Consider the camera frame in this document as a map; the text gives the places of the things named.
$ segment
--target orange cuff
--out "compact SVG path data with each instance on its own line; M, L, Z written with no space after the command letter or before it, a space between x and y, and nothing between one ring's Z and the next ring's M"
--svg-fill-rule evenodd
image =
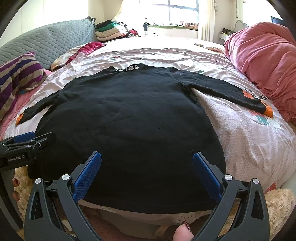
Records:
M274 116L274 111L272 110L272 108L269 105L265 104L263 101L261 101L261 102L266 107L266 111L264 112L264 114L267 115L268 117L272 118Z
M16 125L18 125L20 123L20 120L22 119L23 115L24 115L24 113L21 113L20 116L17 118L17 121L15 122Z

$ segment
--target finger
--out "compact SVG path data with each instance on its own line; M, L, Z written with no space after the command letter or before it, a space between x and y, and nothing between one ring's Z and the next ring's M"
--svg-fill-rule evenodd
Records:
M176 229L173 241L190 241L193 237L192 232L188 230L185 224L182 224Z
M14 177L14 178L12 179L12 184L13 184L14 187L18 187L18 186L20 185L20 180L19 180L19 178L18 178L18 177Z
M18 193L18 192L13 192L12 193L12 197L13 197L13 199L14 200L16 200L16 201L20 201L20 194Z

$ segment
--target white curtain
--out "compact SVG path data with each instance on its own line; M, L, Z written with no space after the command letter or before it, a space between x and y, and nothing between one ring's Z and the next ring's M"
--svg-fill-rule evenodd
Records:
M132 27L141 37L146 34L143 28L146 19L139 0L123 0L119 13L112 20L123 22Z
M213 41L215 27L214 0L198 1L198 39Z

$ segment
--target red cloth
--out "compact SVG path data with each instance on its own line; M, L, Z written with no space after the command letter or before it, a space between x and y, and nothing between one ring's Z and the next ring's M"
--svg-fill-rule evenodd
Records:
M271 99L286 121L296 123L296 41L288 28L257 23L232 34L225 55Z
M65 65L67 65L68 63L70 63L73 59L76 58L76 56L82 52L84 53L85 55L89 55L91 54L92 52L94 52L95 50L101 48L105 46L105 44L101 43L101 42L90 42L90 43L87 43L86 45L82 46L76 54L72 55L69 60L65 63Z
M136 30L134 30L134 29L130 30L129 32L132 33L135 36L138 35L138 32Z

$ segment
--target gray quilted cushion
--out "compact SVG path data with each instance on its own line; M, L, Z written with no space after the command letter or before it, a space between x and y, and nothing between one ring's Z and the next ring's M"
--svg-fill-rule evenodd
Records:
M94 19L49 24L26 32L0 47L0 64L33 51L43 68L75 46L97 42Z

